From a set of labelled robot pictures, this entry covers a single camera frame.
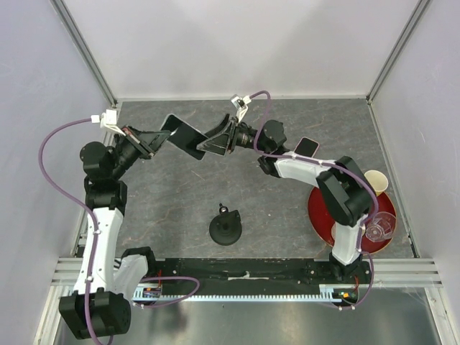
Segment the left aluminium frame post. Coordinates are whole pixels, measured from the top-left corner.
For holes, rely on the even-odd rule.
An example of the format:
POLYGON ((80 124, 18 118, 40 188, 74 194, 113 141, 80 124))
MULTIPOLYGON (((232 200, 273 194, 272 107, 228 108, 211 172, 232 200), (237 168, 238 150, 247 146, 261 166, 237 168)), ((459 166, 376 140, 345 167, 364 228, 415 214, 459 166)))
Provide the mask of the left aluminium frame post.
POLYGON ((63 0, 50 0, 50 3, 67 30, 71 40, 80 53, 80 56, 83 58, 84 63, 89 69, 104 98, 111 107, 116 108, 118 101, 114 92, 111 90, 107 80, 105 79, 67 4, 63 0))

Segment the black phone clear case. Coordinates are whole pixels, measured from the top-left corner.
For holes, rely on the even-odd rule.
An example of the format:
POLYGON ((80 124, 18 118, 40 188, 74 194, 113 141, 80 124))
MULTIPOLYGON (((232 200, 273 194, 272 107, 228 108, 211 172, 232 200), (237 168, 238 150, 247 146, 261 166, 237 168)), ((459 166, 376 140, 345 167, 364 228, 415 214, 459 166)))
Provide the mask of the black phone clear case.
POLYGON ((163 121, 161 130, 170 131, 168 141, 178 149, 184 151, 196 160, 203 159, 206 153, 199 150, 197 146, 201 142, 204 142, 207 137, 193 128, 190 124, 174 114, 168 114, 163 121))

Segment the black phone pink case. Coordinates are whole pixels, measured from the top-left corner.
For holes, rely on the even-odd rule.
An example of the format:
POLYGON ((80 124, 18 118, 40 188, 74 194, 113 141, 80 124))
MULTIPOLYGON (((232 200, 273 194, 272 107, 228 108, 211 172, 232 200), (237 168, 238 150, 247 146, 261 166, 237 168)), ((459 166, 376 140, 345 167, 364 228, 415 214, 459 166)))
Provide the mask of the black phone pink case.
POLYGON ((294 149, 294 153, 305 157, 314 157, 318 151, 319 146, 320 144, 317 141, 303 137, 299 143, 297 143, 294 149))

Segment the aluminium frame post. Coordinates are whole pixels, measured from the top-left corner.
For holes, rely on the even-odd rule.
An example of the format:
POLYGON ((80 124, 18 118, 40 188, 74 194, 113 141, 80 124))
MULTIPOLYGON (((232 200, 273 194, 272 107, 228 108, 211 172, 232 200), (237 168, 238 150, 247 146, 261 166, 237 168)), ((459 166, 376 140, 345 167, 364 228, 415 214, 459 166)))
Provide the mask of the aluminium frame post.
POLYGON ((116 108, 118 101, 114 92, 111 90, 107 80, 105 79, 67 4, 63 0, 50 0, 50 3, 67 30, 71 40, 80 53, 80 56, 83 58, 84 63, 89 69, 104 98, 111 107, 116 108))
POLYGON ((408 20, 406 21, 401 33, 396 39, 395 44, 387 56, 382 68, 380 69, 374 83, 372 84, 372 87, 367 93, 366 100, 369 105, 372 104, 373 100, 375 100, 377 97, 378 93, 383 87, 384 82, 387 80, 400 55, 402 54, 406 45, 409 43, 415 29, 423 18, 428 7, 431 5, 431 2, 431 0, 419 0, 416 2, 414 9, 410 13, 408 20))

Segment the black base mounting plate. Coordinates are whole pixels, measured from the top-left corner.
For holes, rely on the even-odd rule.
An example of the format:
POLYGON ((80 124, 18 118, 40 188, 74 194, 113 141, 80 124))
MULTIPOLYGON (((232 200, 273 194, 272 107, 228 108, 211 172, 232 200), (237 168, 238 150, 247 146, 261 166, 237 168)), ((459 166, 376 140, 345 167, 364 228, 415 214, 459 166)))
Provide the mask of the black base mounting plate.
POLYGON ((309 285, 366 285, 371 269, 366 261, 340 268, 328 260, 315 259, 203 259, 167 258, 155 262, 160 277, 193 277, 201 282, 230 280, 294 280, 309 285))

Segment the beige paper cup upper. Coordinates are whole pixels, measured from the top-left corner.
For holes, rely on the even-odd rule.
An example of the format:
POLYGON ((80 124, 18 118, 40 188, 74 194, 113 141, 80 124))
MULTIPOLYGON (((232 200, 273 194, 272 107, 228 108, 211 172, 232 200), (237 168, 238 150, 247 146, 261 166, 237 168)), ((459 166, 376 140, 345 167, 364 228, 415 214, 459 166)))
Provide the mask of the beige paper cup upper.
POLYGON ((364 173, 364 176, 373 188, 376 196, 381 195, 387 190, 389 180, 383 172, 379 170, 368 170, 364 173))

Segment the right aluminium frame post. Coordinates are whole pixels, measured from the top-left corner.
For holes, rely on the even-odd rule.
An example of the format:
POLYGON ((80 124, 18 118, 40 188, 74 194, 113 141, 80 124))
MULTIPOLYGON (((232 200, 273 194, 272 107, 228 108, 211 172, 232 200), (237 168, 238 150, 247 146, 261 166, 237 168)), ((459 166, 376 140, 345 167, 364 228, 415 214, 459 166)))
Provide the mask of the right aluminium frame post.
POLYGON ((419 0, 416 2, 414 9, 410 13, 408 20, 406 21, 401 33, 396 39, 395 44, 387 56, 382 68, 380 69, 374 83, 372 84, 372 87, 367 93, 366 100, 369 105, 372 104, 373 100, 375 100, 377 97, 378 93, 383 87, 384 82, 387 80, 400 55, 402 54, 406 45, 409 43, 415 29, 423 18, 428 7, 431 5, 431 2, 431 0, 419 0))

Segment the black round base mount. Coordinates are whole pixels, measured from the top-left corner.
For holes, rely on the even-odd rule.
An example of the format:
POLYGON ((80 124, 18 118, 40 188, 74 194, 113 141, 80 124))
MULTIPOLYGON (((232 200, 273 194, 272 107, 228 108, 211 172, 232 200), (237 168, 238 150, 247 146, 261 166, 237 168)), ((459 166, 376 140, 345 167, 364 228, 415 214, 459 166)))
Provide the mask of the black round base mount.
POLYGON ((219 215, 209 224, 209 234, 214 242, 221 246, 235 244, 242 235, 242 220, 238 210, 230 211, 219 204, 219 215))

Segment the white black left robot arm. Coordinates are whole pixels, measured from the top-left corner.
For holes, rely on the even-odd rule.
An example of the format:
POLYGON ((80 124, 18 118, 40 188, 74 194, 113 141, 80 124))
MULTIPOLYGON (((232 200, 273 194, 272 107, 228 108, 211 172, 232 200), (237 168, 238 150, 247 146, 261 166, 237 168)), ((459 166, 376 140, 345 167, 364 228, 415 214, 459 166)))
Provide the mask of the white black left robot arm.
POLYGON ((125 334, 138 284, 157 276, 149 247, 128 249, 115 262, 127 205, 127 184, 121 178, 137 160, 152 159, 169 136, 168 130, 144 132, 124 126, 114 145, 90 142, 80 151, 88 236, 72 293, 59 302, 60 315, 77 339, 125 334))

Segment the clear plastic cup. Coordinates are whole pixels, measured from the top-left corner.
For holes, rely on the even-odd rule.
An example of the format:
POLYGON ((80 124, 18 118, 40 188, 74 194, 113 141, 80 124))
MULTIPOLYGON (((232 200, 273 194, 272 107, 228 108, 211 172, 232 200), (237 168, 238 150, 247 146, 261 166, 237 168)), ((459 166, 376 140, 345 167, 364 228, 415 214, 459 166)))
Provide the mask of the clear plastic cup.
POLYGON ((365 236, 371 242, 383 242, 391 239, 396 228, 396 216, 381 211, 375 214, 366 226, 365 236))

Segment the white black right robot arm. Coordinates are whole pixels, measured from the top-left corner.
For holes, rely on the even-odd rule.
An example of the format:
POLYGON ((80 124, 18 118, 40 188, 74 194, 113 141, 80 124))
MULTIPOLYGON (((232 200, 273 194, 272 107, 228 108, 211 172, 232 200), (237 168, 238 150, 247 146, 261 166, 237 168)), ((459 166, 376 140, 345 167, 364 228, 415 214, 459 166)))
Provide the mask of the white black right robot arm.
POLYGON ((328 271, 334 281, 347 282, 362 262, 362 229, 371 211, 378 207, 376 194, 350 157, 318 160, 302 156, 298 150, 287 149, 286 140, 280 121, 269 120, 254 129, 225 116, 196 147, 217 155, 231 153, 236 147, 253 149, 259 154, 259 166, 265 174, 318 188, 335 223, 328 271))

